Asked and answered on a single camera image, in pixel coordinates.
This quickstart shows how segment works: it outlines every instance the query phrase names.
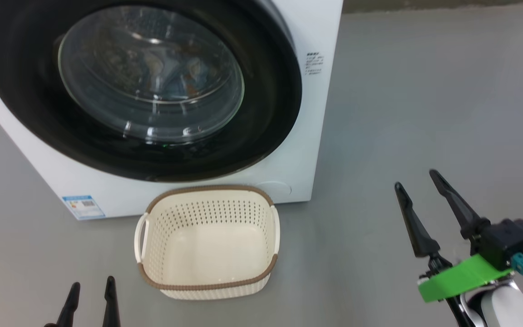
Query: white plastic basket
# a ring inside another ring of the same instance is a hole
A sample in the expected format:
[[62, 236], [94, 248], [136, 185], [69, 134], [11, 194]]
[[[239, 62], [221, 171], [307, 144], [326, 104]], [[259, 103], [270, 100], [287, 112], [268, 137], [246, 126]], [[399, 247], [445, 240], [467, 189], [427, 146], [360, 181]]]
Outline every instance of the white plastic basket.
[[279, 249], [278, 211], [268, 195], [249, 186], [166, 192], [152, 201], [134, 234], [145, 281], [182, 300], [258, 292]]

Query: brown basket rim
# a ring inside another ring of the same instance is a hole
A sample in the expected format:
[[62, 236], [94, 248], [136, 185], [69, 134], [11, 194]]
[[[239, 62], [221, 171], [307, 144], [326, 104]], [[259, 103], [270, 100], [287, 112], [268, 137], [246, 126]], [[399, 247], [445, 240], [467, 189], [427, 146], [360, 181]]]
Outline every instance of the brown basket rim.
[[[255, 192], [261, 196], [263, 196], [268, 204], [271, 206], [274, 205], [274, 202], [271, 200], [271, 198], [262, 190], [259, 188], [254, 188], [253, 186], [247, 186], [247, 185], [220, 185], [220, 186], [199, 186], [195, 188], [180, 188], [177, 190], [171, 190], [167, 191], [151, 201], [149, 206], [147, 207], [147, 213], [151, 213], [154, 206], [162, 199], [176, 194], [182, 194], [182, 193], [190, 193], [190, 192], [198, 192], [198, 191], [217, 191], [217, 190], [243, 190], [243, 191], [252, 191]], [[263, 271], [263, 273], [260, 273], [260, 275], [257, 275], [254, 278], [250, 279], [244, 279], [243, 281], [237, 281], [237, 282], [231, 282], [231, 283], [220, 283], [220, 284], [205, 284], [205, 285], [170, 285], [170, 284], [159, 284], [155, 281], [153, 281], [150, 277], [148, 277], [147, 272], [145, 271], [145, 267], [143, 266], [143, 263], [138, 263], [138, 269], [141, 273], [141, 276], [147, 282], [147, 284], [151, 285], [154, 288], [158, 288], [160, 290], [175, 290], [175, 291], [202, 291], [202, 290], [216, 290], [220, 288], [230, 288], [230, 287], [239, 287], [239, 286], [245, 286], [249, 284], [254, 284], [268, 275], [270, 275], [271, 271], [274, 269], [274, 266], [276, 265], [276, 261], [278, 260], [278, 254], [274, 254], [271, 258], [270, 265]]]

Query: front-load washing machine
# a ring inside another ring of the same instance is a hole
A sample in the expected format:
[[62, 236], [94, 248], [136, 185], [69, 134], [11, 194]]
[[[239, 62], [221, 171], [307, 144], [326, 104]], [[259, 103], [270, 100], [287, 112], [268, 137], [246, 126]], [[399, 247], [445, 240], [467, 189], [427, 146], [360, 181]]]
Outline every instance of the front-load washing machine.
[[0, 0], [0, 124], [77, 219], [308, 201], [342, 0]]

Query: gray floor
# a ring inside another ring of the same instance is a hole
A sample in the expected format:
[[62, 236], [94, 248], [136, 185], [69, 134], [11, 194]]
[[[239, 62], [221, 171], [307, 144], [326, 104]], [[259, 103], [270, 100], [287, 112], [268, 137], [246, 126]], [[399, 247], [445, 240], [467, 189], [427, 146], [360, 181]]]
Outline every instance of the gray floor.
[[75, 327], [100, 326], [108, 275], [123, 326], [455, 326], [417, 293], [426, 262], [392, 188], [463, 257], [431, 167], [478, 213], [523, 218], [523, 7], [343, 17], [313, 199], [279, 207], [280, 259], [255, 296], [178, 302], [149, 287], [136, 219], [77, 222], [0, 128], [0, 326], [55, 321], [74, 281]]
[[344, 0], [343, 13], [503, 6], [523, 0]]

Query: glass door window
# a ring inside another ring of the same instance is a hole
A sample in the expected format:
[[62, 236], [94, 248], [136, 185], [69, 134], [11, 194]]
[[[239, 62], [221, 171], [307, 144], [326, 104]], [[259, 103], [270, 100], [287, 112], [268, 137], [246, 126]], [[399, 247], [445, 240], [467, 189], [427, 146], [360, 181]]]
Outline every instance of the glass door window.
[[243, 99], [226, 44], [183, 15], [145, 6], [97, 11], [60, 45], [70, 96], [111, 129], [148, 143], [186, 143], [225, 126]]

